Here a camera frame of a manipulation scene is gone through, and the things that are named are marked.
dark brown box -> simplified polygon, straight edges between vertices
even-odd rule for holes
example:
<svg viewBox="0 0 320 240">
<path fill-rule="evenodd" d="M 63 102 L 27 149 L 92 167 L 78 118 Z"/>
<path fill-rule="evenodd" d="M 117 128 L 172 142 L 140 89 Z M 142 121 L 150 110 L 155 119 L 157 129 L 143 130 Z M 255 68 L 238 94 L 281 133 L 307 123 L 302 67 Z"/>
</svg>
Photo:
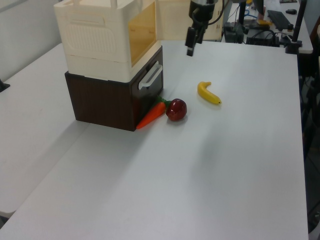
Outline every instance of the dark brown box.
<svg viewBox="0 0 320 240">
<path fill-rule="evenodd" d="M 164 86 L 163 72 L 149 87 L 138 85 L 158 61 L 163 65 L 162 47 L 128 83 L 106 81 L 65 73 L 75 119 L 117 129 L 134 131 Z"/>
</svg>

yellow banana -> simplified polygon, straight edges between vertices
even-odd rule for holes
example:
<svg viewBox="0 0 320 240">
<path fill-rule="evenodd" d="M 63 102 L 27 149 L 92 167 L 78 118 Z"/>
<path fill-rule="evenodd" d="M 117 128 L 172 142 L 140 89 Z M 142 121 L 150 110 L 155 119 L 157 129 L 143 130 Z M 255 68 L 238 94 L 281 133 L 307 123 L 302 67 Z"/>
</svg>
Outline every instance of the yellow banana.
<svg viewBox="0 0 320 240">
<path fill-rule="evenodd" d="M 207 90 L 207 87 L 211 85 L 210 81 L 201 81 L 198 84 L 198 94 L 205 100 L 213 104 L 221 104 L 221 100 L 218 96 Z"/>
</svg>

drawer handle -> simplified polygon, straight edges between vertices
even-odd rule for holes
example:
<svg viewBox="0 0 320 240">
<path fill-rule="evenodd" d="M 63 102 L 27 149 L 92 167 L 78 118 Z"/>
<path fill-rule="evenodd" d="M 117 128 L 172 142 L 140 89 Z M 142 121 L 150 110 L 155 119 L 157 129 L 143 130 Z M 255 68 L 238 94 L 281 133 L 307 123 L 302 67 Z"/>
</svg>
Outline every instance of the drawer handle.
<svg viewBox="0 0 320 240">
<path fill-rule="evenodd" d="M 159 74 L 161 74 L 162 69 L 163 69 L 162 65 L 160 65 L 159 62 L 157 61 L 153 65 L 153 67 L 147 72 L 147 74 L 142 78 L 142 80 L 139 82 L 139 86 L 138 86 L 139 90 L 141 90 L 143 87 L 145 88 L 150 87 L 151 84 L 159 76 Z"/>
</svg>

toy fruit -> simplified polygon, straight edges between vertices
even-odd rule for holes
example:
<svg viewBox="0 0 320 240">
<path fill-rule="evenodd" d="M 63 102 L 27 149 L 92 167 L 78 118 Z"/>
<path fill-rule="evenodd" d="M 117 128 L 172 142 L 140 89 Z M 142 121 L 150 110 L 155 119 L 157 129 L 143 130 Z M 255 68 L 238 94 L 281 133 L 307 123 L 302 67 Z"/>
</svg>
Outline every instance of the toy fruit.
<svg viewBox="0 0 320 240">
<path fill-rule="evenodd" d="M 179 121 L 185 117 L 187 114 L 187 104 L 179 99 L 173 99 L 169 104 L 166 115 L 171 121 Z"/>
<path fill-rule="evenodd" d="M 211 82 L 201 81 L 198 84 L 198 94 L 208 102 L 212 104 L 221 104 L 221 100 L 217 95 L 214 95 L 212 92 L 207 90 L 207 87 L 211 85 Z"/>
</svg>

red apple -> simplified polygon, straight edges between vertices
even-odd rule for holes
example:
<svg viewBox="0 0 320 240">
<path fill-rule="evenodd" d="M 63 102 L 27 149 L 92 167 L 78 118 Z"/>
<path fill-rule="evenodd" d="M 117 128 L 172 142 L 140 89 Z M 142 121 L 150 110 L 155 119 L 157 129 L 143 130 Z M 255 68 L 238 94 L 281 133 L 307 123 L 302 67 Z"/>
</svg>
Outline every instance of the red apple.
<svg viewBox="0 0 320 240">
<path fill-rule="evenodd" d="M 171 121 L 179 121 L 187 114 L 187 104 L 179 99 L 173 99 L 166 110 L 166 115 Z"/>
</svg>

